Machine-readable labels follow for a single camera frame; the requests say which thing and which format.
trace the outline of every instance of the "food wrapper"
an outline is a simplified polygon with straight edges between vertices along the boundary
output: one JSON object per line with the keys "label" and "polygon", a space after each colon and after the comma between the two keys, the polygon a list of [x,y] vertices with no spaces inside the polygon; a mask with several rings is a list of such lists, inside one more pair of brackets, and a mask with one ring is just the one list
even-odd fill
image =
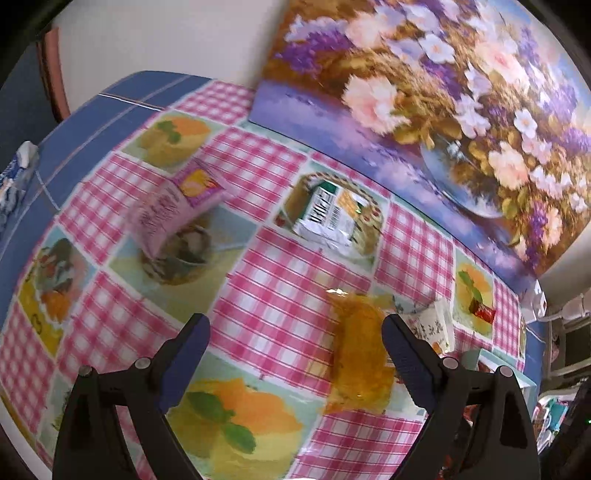
{"label": "food wrapper", "polygon": [[325,413],[363,409],[381,414],[390,401],[395,368],[382,343],[385,313],[371,297],[327,292],[337,326],[331,389]]}
{"label": "food wrapper", "polygon": [[366,199],[334,182],[320,180],[308,187],[312,191],[306,208],[296,220],[293,231],[341,254],[359,256],[351,237]]}
{"label": "food wrapper", "polygon": [[422,312],[400,316],[415,337],[425,340],[436,354],[442,355],[456,349],[452,313],[447,300],[438,299]]}
{"label": "food wrapper", "polygon": [[229,197],[224,179],[193,158],[131,209],[131,236],[154,260],[170,236]]}

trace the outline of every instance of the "green leaf illustration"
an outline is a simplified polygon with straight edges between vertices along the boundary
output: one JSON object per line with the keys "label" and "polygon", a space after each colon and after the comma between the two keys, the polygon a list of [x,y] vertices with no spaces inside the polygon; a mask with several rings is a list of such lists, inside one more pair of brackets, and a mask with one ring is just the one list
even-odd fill
{"label": "green leaf illustration", "polygon": [[467,271],[462,270],[457,273],[457,276],[460,277],[460,280],[462,280],[466,284],[466,286],[472,291],[472,296],[480,303],[482,303],[482,293],[480,293],[480,290],[478,290],[474,286],[474,280],[472,280],[470,274]]}
{"label": "green leaf illustration", "polygon": [[172,123],[170,120],[163,120],[162,122],[158,122],[156,124],[156,128],[164,132],[172,132],[174,131],[174,123]]}
{"label": "green leaf illustration", "polygon": [[256,441],[254,435],[246,427],[234,423],[226,423],[222,427],[222,432],[228,444],[236,450],[249,455],[255,451]]}
{"label": "green leaf illustration", "polygon": [[218,423],[228,420],[229,412],[224,410],[217,396],[205,392],[189,392],[187,398],[193,409],[204,419]]}
{"label": "green leaf illustration", "polygon": [[181,134],[175,130],[168,132],[168,143],[176,145],[181,141],[181,138]]}

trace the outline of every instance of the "pink package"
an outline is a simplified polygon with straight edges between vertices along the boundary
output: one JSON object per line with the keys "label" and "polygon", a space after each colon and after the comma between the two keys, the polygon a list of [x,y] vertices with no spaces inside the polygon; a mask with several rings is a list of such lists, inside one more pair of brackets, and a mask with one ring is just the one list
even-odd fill
{"label": "pink package", "polygon": [[193,158],[131,208],[131,236],[154,259],[170,235],[229,197],[224,179]]}

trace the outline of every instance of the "white flower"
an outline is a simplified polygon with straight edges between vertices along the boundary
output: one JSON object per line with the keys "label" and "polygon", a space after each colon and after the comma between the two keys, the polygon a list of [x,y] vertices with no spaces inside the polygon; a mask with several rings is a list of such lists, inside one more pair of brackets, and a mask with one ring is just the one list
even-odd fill
{"label": "white flower", "polygon": [[450,44],[445,43],[438,36],[429,33],[418,41],[427,57],[435,63],[454,63],[454,53],[456,52]]}
{"label": "white flower", "polygon": [[382,15],[386,19],[388,26],[392,28],[392,30],[395,30],[399,25],[402,25],[405,20],[404,14],[400,13],[390,5],[377,5],[374,7],[374,10],[378,15]]}
{"label": "white flower", "polygon": [[491,92],[492,83],[486,75],[483,75],[476,70],[472,63],[468,62],[468,69],[464,71],[466,80],[468,80],[468,88],[474,96],[474,100],[478,100],[482,95],[487,95]]}
{"label": "white flower", "polygon": [[471,96],[462,93],[460,95],[460,100],[455,100],[456,104],[456,113],[458,115],[463,115],[464,113],[471,112],[473,110],[478,110],[482,108],[482,104],[474,100]]}
{"label": "white flower", "polygon": [[513,125],[515,125],[515,128],[528,138],[534,138],[535,130],[538,128],[538,124],[531,117],[531,113],[527,108],[515,112]]}
{"label": "white flower", "polygon": [[443,7],[443,13],[449,20],[453,22],[458,22],[457,16],[460,13],[460,7],[457,6],[453,0],[439,0],[441,6]]}
{"label": "white flower", "polygon": [[400,3],[406,12],[407,19],[424,32],[439,32],[439,20],[433,12],[422,5],[407,5]]}
{"label": "white flower", "polygon": [[587,190],[587,177],[583,175],[577,183],[577,190],[579,193],[584,193]]}
{"label": "white flower", "polygon": [[524,153],[529,153],[537,158],[542,165],[546,165],[550,161],[552,143],[545,140],[540,141],[537,137],[528,138],[524,136],[521,141],[521,149]]}
{"label": "white flower", "polygon": [[527,250],[527,244],[525,243],[525,238],[523,238],[523,235],[519,237],[519,243],[513,247],[513,250],[515,250],[515,253],[522,261],[527,261],[527,254],[525,253]]}
{"label": "white flower", "polygon": [[587,210],[585,200],[576,192],[570,196],[570,207],[577,213],[583,213]]}
{"label": "white flower", "polygon": [[548,251],[550,247],[555,246],[560,241],[560,236],[562,235],[562,217],[557,208],[551,208],[546,213],[546,220],[542,243],[545,250]]}
{"label": "white flower", "polygon": [[388,45],[394,55],[407,65],[418,65],[418,61],[425,55],[418,41],[411,40],[410,38],[403,38],[399,41],[386,40],[386,45]]}
{"label": "white flower", "polygon": [[565,171],[562,172],[562,175],[560,176],[560,186],[563,190],[573,186],[573,181],[570,179],[570,173]]}
{"label": "white flower", "polygon": [[499,183],[510,190],[517,190],[527,182],[528,170],[521,154],[507,142],[500,142],[501,151],[491,150],[488,163],[495,171]]}
{"label": "white flower", "polygon": [[462,132],[468,138],[476,138],[486,135],[486,131],[491,127],[488,118],[477,113],[475,110],[464,113],[463,115],[454,115],[454,118],[460,123]]}

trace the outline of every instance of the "floral painting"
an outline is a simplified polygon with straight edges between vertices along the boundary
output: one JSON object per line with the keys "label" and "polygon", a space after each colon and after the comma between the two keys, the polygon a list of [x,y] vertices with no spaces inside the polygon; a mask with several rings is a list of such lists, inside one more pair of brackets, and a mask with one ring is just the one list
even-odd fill
{"label": "floral painting", "polygon": [[589,221],[590,105],[513,0],[292,0],[250,120],[381,183],[521,292]]}

